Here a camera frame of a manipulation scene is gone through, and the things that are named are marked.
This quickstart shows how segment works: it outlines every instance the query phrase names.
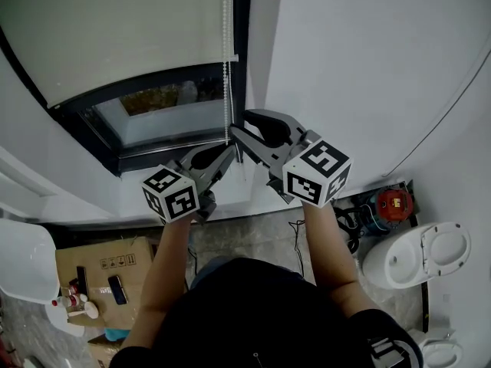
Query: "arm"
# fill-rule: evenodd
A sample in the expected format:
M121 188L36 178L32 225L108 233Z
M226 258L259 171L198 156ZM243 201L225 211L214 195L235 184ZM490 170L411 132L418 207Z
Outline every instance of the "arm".
M140 311L124 347L152 347L166 313L183 295L191 216L167 224L147 278Z
M331 205L318 209L304 203L305 227L312 270L318 287L326 290L346 317L378 308L364 293L356 265L341 236Z

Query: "window frame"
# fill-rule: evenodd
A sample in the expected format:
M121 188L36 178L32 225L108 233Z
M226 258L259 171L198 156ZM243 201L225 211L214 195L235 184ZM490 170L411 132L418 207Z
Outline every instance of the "window frame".
M242 111L246 108L250 2L251 0L233 0L234 50L239 59L232 62L232 113L235 123L241 127L244 125ZM1 27L0 48L21 82L44 110L115 176L131 170L154 167L171 159L180 159L193 147L205 143L225 141L224 129L214 129L162 140L146 149L124 149L119 138L107 124L97 126L95 130L87 121L87 118L91 117L88 116L91 110L89 108L123 95L204 77L222 79L222 63L180 67L139 75L93 89L56 106L48 107L46 99L15 56ZM237 160L242 162L242 152L239 152Z

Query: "bathroom floor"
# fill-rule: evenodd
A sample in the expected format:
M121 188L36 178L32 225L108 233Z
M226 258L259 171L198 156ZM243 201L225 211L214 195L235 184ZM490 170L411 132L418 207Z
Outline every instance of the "bathroom floor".
M199 270L209 259L219 255L244 255L281 265L293 271L300 271L299 259L295 251L295 233L288 222L301 219L303 219L302 209L292 209L255 217L210 222L204 226L194 225L191 229L190 247L196 253L196 260L192 255L188 256L186 270L188 284L194 278L196 262ZM106 239L121 236L134 237L135 233L148 235L151 238L160 237L160 230L143 233L142 229L137 231L128 229L118 231L117 235L107 236ZM362 260L367 250L376 242L375 238L362 238L355 256ZM304 226L299 228L298 246L302 254L305 279L314 283ZM366 292L402 327L408 330L422 328L421 286L386 291L369 284L361 272L360 277ZM102 329L86 328L83 337L73 337L57 330L49 323L43 306L10 298L1 292L0 297L3 303L2 338L6 341L8 349L16 349L15 355L18 359L35 356L46 368L88 366L95 368L97 366L88 351L87 341L102 334ZM193 342L193 337L193 332L190 331L190 343Z

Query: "black cable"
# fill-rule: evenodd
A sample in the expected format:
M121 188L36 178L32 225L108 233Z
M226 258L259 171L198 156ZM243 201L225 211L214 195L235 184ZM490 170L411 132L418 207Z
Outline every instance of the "black cable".
M333 207L333 209L338 221L339 228L348 233L348 236L350 237L346 245L348 246L350 252L354 254L360 247L360 237L362 236L362 234L361 223L357 222L355 224L353 218L351 217L351 214L359 213L362 210L356 207L350 209L340 209L338 207Z
M187 251L191 256L194 258L194 275L198 275L198 256L196 255L195 251L191 249L190 246L187 247Z
M448 113L450 113L453 109L453 107L455 107L457 105L457 103L460 101L460 98L462 98L462 96L466 93L467 89L470 87L470 85L474 82L474 79L476 79L478 73L483 69L484 67L484 64L486 63L489 55L491 54L491 49L488 51L487 55L484 57L484 60L483 62L481 63L481 65L477 68L477 71L476 73L473 75L473 77L470 79L470 82L465 86L465 88L462 90L462 93L460 93L460 95L457 97L457 99L455 100L455 102L452 103L452 105L450 106L449 110L443 115L443 117L438 121L438 123L431 129L431 131L429 133L427 133L425 135L425 137L416 145L416 147L414 147L409 154L407 154L404 159L402 161L400 161L389 173L385 173L382 175L382 177L387 177L389 176L395 169L397 169L401 163L403 163L406 159L408 159L411 154L413 154L416 149L421 145L422 142L424 142L427 137L429 135L431 135L431 133L441 124L441 122L443 121L443 119L445 117L447 117Z
M295 231L295 252L297 252L298 261L300 264L300 274L302 275L302 277L304 277L304 261L302 260L302 253L300 252L300 248L298 248L298 232L300 229L300 225L305 224L305 220L299 219L297 220L297 222L289 222L288 224Z

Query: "glass pane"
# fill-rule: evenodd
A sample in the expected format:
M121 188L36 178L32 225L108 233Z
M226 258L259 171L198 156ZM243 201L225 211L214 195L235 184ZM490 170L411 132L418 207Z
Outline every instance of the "glass pane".
M141 146L222 128L222 89L221 79L188 80L99 103L84 115L102 137L101 124L123 148Z

